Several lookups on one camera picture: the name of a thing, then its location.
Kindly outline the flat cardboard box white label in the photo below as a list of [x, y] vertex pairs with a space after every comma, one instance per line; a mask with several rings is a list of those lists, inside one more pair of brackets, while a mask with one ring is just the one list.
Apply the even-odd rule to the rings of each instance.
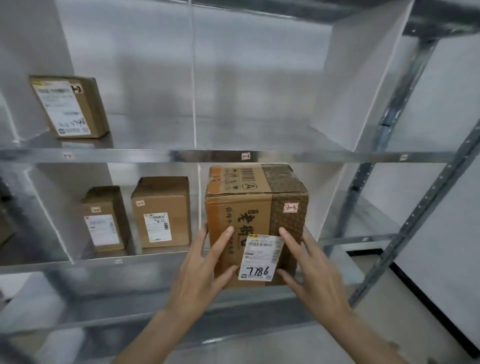
[[30, 75], [29, 83], [56, 139], [99, 139], [110, 132], [95, 78]]

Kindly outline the metal shelving rack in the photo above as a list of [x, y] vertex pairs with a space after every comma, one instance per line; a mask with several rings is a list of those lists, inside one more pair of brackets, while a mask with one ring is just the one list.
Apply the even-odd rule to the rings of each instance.
[[[130, 195], [145, 175], [186, 175], [190, 226], [207, 219], [214, 165], [342, 163], [317, 242], [355, 307], [414, 240], [480, 153], [480, 80], [453, 114], [427, 100], [447, 51], [480, 40], [480, 0], [413, 0], [354, 151], [310, 126], [334, 23], [392, 0], [55, 0], [74, 73], [93, 77], [110, 132], [56, 139], [49, 126], [0, 145], [0, 277], [31, 274], [0, 298], [1, 364], [104, 364], [166, 298], [187, 247], [141, 248]], [[72, 263], [25, 177], [38, 163], [106, 163], [131, 237]]]

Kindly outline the small cardboard box white label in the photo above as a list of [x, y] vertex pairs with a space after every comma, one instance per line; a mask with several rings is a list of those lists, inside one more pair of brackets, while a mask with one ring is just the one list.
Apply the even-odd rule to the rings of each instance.
[[120, 186], [92, 187], [82, 198], [81, 209], [95, 252], [126, 249], [131, 230]]

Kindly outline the large printed cardboard box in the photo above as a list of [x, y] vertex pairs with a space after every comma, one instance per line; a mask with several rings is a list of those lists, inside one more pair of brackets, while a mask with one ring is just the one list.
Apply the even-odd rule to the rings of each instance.
[[285, 285], [277, 270], [295, 276], [298, 264], [279, 228], [300, 243], [308, 204], [307, 189], [287, 164], [210, 167], [205, 211], [211, 246], [227, 227], [234, 229], [214, 277], [236, 266], [225, 289]]

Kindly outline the person's right forearm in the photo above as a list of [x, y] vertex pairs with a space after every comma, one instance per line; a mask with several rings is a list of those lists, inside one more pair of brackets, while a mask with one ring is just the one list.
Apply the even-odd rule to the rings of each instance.
[[322, 310], [319, 322], [356, 364], [410, 364], [349, 306]]

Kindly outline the person's left hand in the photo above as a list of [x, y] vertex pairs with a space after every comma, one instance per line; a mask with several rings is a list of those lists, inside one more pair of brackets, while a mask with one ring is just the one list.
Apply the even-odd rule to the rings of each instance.
[[198, 231], [179, 269], [165, 308], [206, 311], [219, 294], [214, 293], [214, 270], [233, 232], [234, 228], [228, 226], [203, 256], [208, 227], [204, 225]]

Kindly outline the person's right hand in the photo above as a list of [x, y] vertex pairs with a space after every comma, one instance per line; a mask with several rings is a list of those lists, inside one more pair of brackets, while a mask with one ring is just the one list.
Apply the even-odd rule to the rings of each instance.
[[303, 248], [284, 227], [279, 228], [279, 234], [302, 271], [305, 294], [298, 298], [313, 317], [319, 322], [322, 310], [350, 307], [339, 270], [330, 262], [316, 240], [304, 233]]

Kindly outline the medium cardboard box white label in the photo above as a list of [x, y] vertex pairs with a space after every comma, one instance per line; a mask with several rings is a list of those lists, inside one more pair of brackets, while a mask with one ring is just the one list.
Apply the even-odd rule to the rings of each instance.
[[188, 177], [141, 177], [130, 199], [142, 248], [190, 244]]

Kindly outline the white divider panel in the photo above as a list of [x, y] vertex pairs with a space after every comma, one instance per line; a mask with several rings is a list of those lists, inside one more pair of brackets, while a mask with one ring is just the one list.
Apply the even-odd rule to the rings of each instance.
[[292, 163], [291, 169], [309, 193], [305, 226], [318, 239], [344, 169], [342, 163]]
[[49, 128], [29, 76], [73, 74], [55, 0], [0, 0], [0, 146]]
[[71, 263], [92, 245], [81, 201], [96, 186], [112, 184], [107, 163], [37, 163], [24, 175]]
[[310, 126], [354, 151], [410, 16], [413, 0], [391, 0], [333, 24]]

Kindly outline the person's left forearm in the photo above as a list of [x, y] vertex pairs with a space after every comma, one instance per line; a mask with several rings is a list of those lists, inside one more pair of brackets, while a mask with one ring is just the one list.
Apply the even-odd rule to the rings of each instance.
[[111, 364], [163, 364], [203, 313], [174, 307], [158, 311]]

